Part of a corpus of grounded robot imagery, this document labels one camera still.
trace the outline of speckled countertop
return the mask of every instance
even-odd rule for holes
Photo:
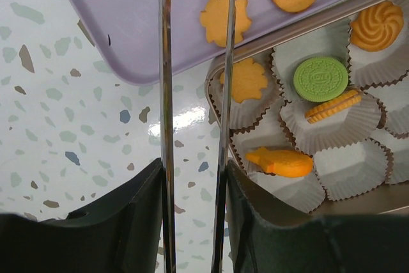
[[[159,87],[112,74],[68,0],[0,8],[0,211],[65,218],[160,156]],[[209,272],[212,256],[219,128],[203,89],[209,64],[173,81],[177,263],[186,272]]]

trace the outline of metal rod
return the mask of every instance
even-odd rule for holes
[[[159,0],[160,145],[163,163],[164,272],[176,272],[173,181],[171,0]]]
[[[226,204],[226,166],[230,136],[231,82],[233,78],[233,53],[235,48],[236,0],[229,0],[226,60],[224,65],[222,126],[217,164],[215,223],[213,232],[212,273],[221,273],[223,265],[224,209]]]

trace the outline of flower-shaped cookie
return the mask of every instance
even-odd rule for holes
[[[246,13],[247,0],[236,0],[235,44],[243,40],[242,33],[249,30],[251,19]],[[207,42],[226,47],[228,31],[229,0],[209,0],[205,11],[200,13],[200,24],[206,28]]]
[[[261,99],[261,89],[267,88],[268,80],[263,75],[265,69],[252,58],[233,65],[233,86],[231,96],[241,104],[246,99]],[[220,76],[224,83],[224,72]]]

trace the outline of baking tray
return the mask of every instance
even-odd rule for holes
[[[124,81],[147,85],[158,82],[157,0],[70,0],[95,45]],[[292,24],[341,0],[317,0],[303,13],[280,11],[271,0],[249,0],[252,26],[242,45]],[[208,0],[172,0],[173,73],[182,72],[224,49],[206,41],[199,14]]]
[[[344,19],[362,11],[370,6],[376,5],[386,0],[348,0],[343,3],[339,3],[329,9],[310,16],[296,24],[292,24],[285,28],[282,28],[274,33],[259,38],[258,40],[251,42],[243,47],[239,47],[235,53],[234,62],[241,61],[243,59],[257,56],[260,52],[272,50],[275,46],[292,40],[296,37],[302,36],[306,33],[327,26],[333,22]],[[210,81],[215,75],[219,74],[224,69],[223,57],[216,58],[206,76],[204,84],[204,91],[207,100],[210,104],[210,109],[214,113],[217,123],[220,126],[220,115],[217,114],[212,98],[210,96]],[[233,149],[233,145],[229,145],[230,153],[233,160],[240,165],[239,158]],[[401,183],[398,185],[382,185],[371,192],[362,194],[360,196],[346,199],[344,201],[328,201],[325,200],[311,214],[303,214],[305,217],[312,217],[322,214],[407,214],[409,212],[409,183]],[[277,214],[278,223],[292,224],[292,216],[283,217]]]

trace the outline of green sandwich cookie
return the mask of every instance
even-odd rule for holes
[[[297,93],[310,102],[326,102],[338,97],[348,85],[348,72],[338,60],[311,58],[297,67],[294,74]]]

